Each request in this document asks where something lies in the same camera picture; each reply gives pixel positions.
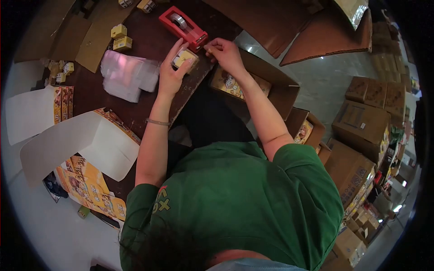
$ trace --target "light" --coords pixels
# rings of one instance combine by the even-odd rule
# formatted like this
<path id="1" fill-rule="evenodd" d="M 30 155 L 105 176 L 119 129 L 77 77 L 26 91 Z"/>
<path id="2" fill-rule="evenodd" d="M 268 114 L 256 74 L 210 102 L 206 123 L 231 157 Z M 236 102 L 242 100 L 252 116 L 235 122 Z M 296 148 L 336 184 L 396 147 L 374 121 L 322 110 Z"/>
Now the light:
<path id="1" fill-rule="evenodd" d="M 400 205 L 396 206 L 396 208 L 393 209 L 393 211 L 394 211 L 394 212 L 398 212 L 399 209 L 401 209 L 401 208 L 402 208 L 402 205 L 400 204 Z"/>

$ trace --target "left hand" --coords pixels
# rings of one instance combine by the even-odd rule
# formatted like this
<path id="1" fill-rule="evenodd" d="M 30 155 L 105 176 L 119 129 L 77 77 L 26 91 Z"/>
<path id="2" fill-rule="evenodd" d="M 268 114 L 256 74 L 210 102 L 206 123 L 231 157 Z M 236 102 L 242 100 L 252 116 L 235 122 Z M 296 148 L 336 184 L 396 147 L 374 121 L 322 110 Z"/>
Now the left hand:
<path id="1" fill-rule="evenodd" d="M 179 50 L 185 49 L 188 47 L 188 42 L 182 44 L 183 39 L 180 38 L 175 45 L 173 45 L 172 49 L 166 56 L 166 59 L 161 64 L 160 68 L 160 85 L 158 88 L 158 95 L 164 95 L 168 98 L 173 98 L 175 94 L 178 92 L 179 88 L 182 84 L 182 78 L 187 73 L 189 68 L 191 67 L 192 59 L 187 59 L 184 63 L 179 67 L 177 71 L 172 68 L 171 61 L 179 52 Z"/>

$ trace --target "dark table surface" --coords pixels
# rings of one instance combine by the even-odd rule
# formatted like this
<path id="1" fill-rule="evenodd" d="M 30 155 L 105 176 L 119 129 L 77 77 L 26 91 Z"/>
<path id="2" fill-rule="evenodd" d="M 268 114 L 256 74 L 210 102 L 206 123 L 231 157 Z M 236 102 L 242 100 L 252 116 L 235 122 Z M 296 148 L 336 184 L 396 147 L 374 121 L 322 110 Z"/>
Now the dark table surface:
<path id="1" fill-rule="evenodd" d="M 124 22 L 128 36 L 133 39 L 130 51 L 124 54 L 163 61 L 178 37 L 171 34 L 158 20 L 158 17 L 171 6 L 176 6 L 189 16 L 202 30 L 208 33 L 210 39 L 221 37 L 234 40 L 242 29 L 226 16 L 199 0 L 172 0 L 168 4 L 159 4 L 151 13 L 143 13 L 136 9 Z M 190 75 L 184 77 L 182 86 L 176 94 L 169 113 L 170 121 L 175 120 L 183 106 L 213 68 L 213 64 L 205 56 L 205 51 L 197 53 L 199 62 Z M 152 105 L 157 97 L 155 92 L 142 91 L 139 102 L 131 103 L 114 97 L 105 92 L 103 77 L 98 70 L 92 73 L 80 64 L 75 63 L 75 71 L 67 77 L 65 85 L 74 88 L 74 116 L 107 107 L 112 109 L 139 138 L 145 131 L 145 120 L 149 117 Z M 127 176 L 116 182 L 104 175 L 110 191 L 115 196 L 126 201 L 128 193 L 134 188 L 135 164 Z"/>

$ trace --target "green t-shirt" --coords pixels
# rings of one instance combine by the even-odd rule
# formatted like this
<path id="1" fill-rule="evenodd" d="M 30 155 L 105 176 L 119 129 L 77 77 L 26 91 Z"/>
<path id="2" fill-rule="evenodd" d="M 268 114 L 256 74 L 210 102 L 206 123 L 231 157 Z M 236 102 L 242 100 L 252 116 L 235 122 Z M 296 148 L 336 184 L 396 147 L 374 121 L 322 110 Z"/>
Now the green t-shirt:
<path id="1" fill-rule="evenodd" d="M 212 255 L 251 250 L 273 261 L 318 270 L 342 221 L 339 192 L 311 146 L 288 144 L 266 159 L 256 142 L 217 142 L 193 150 L 161 188 L 136 186 L 122 231 L 138 250 L 140 233 L 161 221 L 210 238 Z M 121 248 L 121 265 L 131 260 Z"/>

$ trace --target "bracelet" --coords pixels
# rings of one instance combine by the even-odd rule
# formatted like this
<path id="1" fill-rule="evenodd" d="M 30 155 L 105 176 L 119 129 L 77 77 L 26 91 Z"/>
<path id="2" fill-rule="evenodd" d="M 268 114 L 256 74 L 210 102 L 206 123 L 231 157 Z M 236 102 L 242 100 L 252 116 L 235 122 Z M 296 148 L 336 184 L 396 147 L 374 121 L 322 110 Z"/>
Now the bracelet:
<path id="1" fill-rule="evenodd" d="M 153 123 L 153 124 L 158 124 L 158 125 L 163 125 L 163 126 L 170 126 L 172 124 L 171 122 L 153 121 L 150 118 L 146 119 L 145 123 L 147 123 L 147 122 L 150 122 L 150 123 Z"/>

